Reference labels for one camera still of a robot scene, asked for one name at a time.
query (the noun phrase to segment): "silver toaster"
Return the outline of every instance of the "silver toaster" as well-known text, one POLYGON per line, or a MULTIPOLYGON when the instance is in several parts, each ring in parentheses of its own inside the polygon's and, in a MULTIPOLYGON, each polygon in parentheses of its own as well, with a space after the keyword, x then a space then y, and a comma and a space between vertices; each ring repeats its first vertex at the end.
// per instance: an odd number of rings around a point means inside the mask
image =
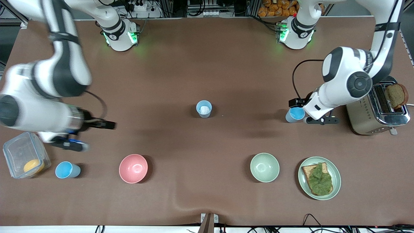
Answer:
POLYGON ((359 101, 347 104, 347 111, 352 128, 357 134, 373 135, 389 131, 397 134, 395 128, 410 121, 407 106, 394 110, 390 104, 385 89, 397 81, 388 76, 383 81, 374 84, 372 90, 359 101))

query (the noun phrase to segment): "plate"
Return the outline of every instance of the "plate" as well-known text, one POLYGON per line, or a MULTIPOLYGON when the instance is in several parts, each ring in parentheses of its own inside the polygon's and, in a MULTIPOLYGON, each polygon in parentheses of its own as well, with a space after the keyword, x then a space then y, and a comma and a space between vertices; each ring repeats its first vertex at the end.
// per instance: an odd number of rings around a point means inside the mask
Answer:
POLYGON ((322 201, 329 200, 335 197, 338 194, 339 190, 341 189, 341 175, 339 174, 338 168, 331 161, 327 160, 326 158, 322 158, 318 156, 310 157, 310 158, 305 159, 305 161, 303 161, 303 163, 299 167, 298 179, 299 179, 299 184, 301 185, 305 193, 316 200, 322 200, 322 201), (302 167, 304 166, 314 165, 318 163, 326 163, 326 166, 328 167, 328 173, 332 177, 333 190, 331 193, 325 196, 317 196, 317 195, 312 194, 311 189, 309 188, 309 185, 306 182, 306 176, 302 170, 302 167))

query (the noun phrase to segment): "container lid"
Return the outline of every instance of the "container lid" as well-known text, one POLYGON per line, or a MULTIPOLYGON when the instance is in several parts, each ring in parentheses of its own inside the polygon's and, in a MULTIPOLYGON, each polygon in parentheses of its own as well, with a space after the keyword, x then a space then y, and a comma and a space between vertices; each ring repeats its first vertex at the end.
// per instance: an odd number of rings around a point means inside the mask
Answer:
POLYGON ((7 141, 3 145, 3 153, 10 174, 16 179, 34 175, 41 167, 45 167, 46 150, 34 133, 24 132, 7 141))

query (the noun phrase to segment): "blue cup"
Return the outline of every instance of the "blue cup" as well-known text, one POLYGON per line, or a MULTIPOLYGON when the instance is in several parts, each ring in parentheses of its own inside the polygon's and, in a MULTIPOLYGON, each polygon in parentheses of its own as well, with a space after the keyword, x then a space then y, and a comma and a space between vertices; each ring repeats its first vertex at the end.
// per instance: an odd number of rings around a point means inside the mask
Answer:
POLYGON ((207 118, 210 116, 213 106, 211 105, 210 102, 206 100, 202 100, 197 103, 197 105, 195 106, 195 109, 197 110, 201 118, 207 118))
POLYGON ((74 178, 80 174, 80 167, 68 161, 61 162, 56 167, 55 174, 60 179, 74 178))
POLYGON ((305 110, 300 107, 290 108, 286 113, 286 120, 289 123, 295 123, 305 117, 305 110))

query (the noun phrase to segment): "brown table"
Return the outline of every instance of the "brown table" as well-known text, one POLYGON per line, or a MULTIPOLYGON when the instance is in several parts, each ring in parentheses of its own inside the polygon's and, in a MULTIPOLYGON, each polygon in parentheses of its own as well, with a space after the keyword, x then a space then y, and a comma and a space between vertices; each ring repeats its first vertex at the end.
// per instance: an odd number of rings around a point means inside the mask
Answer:
MULTIPOLYGON (((47 147, 52 166, 36 178, 11 178, 1 158, 0 225, 175 225, 199 221, 207 211, 229 225, 301 225, 306 213, 324 225, 413 223, 414 124, 398 128, 397 136, 357 136, 344 107, 334 111, 338 125, 284 120, 295 97, 294 66, 323 59, 337 46, 369 49, 374 24, 370 17, 323 18, 311 43, 293 51, 253 19, 150 20, 140 45, 119 53, 105 45, 94 22, 78 22, 94 77, 90 90, 105 99, 107 119, 118 128, 83 133, 90 152, 47 147), (202 99, 214 105, 211 118, 197 117, 202 99), (279 160, 274 182, 258 183, 250 174, 250 159, 260 152, 279 160), (139 184, 118 174, 132 153, 144 155, 151 168, 139 184), (297 183, 298 165, 311 156, 328 158, 341 173, 341 190, 329 201, 309 198, 297 183), (55 177, 65 160, 81 164, 80 178, 55 177)), ((45 26, 30 22, 7 65, 52 53, 45 26)), ((392 75, 414 93, 401 38, 392 75)), ((296 78, 306 95, 323 82, 321 63, 303 64, 296 78)), ((101 112, 90 95, 65 101, 101 112)), ((1 127, 0 144, 20 133, 1 127)))

